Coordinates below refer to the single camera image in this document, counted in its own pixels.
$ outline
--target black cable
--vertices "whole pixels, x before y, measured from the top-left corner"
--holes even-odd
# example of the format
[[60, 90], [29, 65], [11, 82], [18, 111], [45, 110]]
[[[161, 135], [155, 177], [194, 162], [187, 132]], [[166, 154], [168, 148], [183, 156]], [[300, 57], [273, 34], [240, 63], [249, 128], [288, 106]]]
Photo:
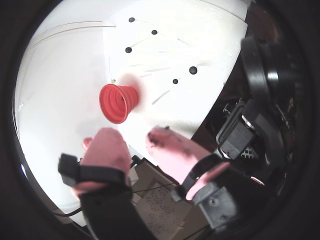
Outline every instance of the black cable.
[[162, 187], [165, 187], [165, 186], [169, 186], [169, 185], [172, 185], [172, 184], [174, 184], [174, 183], [172, 182], [172, 183], [169, 183], [169, 184], [166, 184], [166, 185], [162, 185], [162, 186], [157, 186], [157, 187], [154, 187], [154, 188], [151, 188], [151, 189], [134, 191], [133, 194], [139, 193], [139, 192], [147, 192], [147, 191], [151, 191], [151, 190], [153, 190], [153, 189], [159, 189], [159, 188], [162, 188]]
[[[169, 184], [166, 184], [166, 185], [162, 185], [162, 186], [158, 186], [158, 187], [155, 187], [155, 188], [151, 188], [151, 189], [146, 189], [146, 190], [140, 190], [140, 191], [134, 191], [133, 194], [135, 193], [139, 193], [139, 192], [147, 192], [147, 191], [151, 191], [153, 189], [159, 189], [159, 188], [162, 188], [162, 187], [165, 187], [165, 186], [169, 186], [169, 185], [172, 185], [174, 184], [173, 182], [172, 183], [169, 183]], [[76, 215], [77, 213], [81, 212], [81, 207], [79, 207], [78, 209], [70, 212], [70, 213], [67, 213], [67, 214], [60, 214], [60, 213], [55, 213], [53, 212], [54, 215], [58, 216], [58, 217], [64, 217], [64, 218], [68, 218], [68, 217], [72, 217], [73, 215]]]
[[60, 214], [60, 213], [55, 213], [53, 212], [54, 215], [56, 216], [59, 216], [59, 217], [64, 217], [64, 218], [68, 218], [68, 217], [71, 217], [73, 215], [76, 215], [77, 213], [80, 213], [81, 212], [81, 207], [79, 207], [78, 209], [70, 212], [70, 213], [67, 213], [67, 214]]
[[191, 235], [187, 236], [187, 237], [184, 238], [183, 240], [187, 240], [187, 239], [191, 238], [192, 236], [196, 235], [197, 233], [199, 233], [199, 232], [202, 231], [203, 229], [207, 228], [208, 226], [209, 226], [209, 224], [206, 225], [206, 226], [204, 226], [204, 227], [202, 227], [202, 228], [200, 228], [199, 230], [195, 231], [194, 233], [192, 233]]

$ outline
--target red silicone cup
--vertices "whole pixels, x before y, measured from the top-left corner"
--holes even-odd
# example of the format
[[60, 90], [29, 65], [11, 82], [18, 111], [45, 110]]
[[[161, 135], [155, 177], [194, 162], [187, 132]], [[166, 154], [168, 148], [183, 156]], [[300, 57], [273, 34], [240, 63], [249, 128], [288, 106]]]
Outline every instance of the red silicone cup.
[[103, 115], [114, 124], [123, 123], [139, 102], [138, 92], [132, 86], [105, 85], [99, 96]]

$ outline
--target white panel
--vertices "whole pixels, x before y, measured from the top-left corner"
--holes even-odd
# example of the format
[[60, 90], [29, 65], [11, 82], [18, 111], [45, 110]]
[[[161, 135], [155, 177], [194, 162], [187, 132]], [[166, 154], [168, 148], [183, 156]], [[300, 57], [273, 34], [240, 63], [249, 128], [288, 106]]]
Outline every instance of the white panel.
[[241, 20], [245, 20], [247, 16], [248, 4], [242, 0], [200, 0], [213, 4], [219, 8], [222, 8], [229, 13], [235, 15]]
[[[107, 82], [134, 85], [140, 92], [138, 106], [118, 129], [157, 165], [145, 148], [147, 133], [159, 125], [193, 136], [234, 67], [247, 24], [200, 0], [141, 0], [110, 21], [116, 27], [103, 30]], [[189, 73], [192, 66], [196, 75]]]

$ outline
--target black clamp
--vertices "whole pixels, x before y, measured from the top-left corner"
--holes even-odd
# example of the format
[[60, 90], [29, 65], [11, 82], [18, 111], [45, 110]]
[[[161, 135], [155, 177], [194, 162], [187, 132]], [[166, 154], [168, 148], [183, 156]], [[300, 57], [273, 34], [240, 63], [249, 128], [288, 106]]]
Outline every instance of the black clamp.
[[81, 182], [93, 181], [129, 188], [128, 179], [123, 171], [111, 167], [80, 165], [76, 156], [64, 153], [59, 159], [58, 172], [61, 174], [63, 183], [70, 187]]

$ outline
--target black dot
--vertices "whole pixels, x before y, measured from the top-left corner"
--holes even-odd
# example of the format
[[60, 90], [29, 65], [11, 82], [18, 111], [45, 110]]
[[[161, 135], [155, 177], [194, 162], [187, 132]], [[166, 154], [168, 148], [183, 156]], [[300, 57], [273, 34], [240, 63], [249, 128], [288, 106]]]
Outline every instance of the black dot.
[[198, 72], [198, 69], [195, 66], [190, 67], [189, 72], [194, 75]]
[[127, 48], [125, 49], [125, 52], [126, 52], [127, 54], [131, 53], [131, 52], [132, 52], [132, 48], [131, 48], [131, 47], [127, 47]]

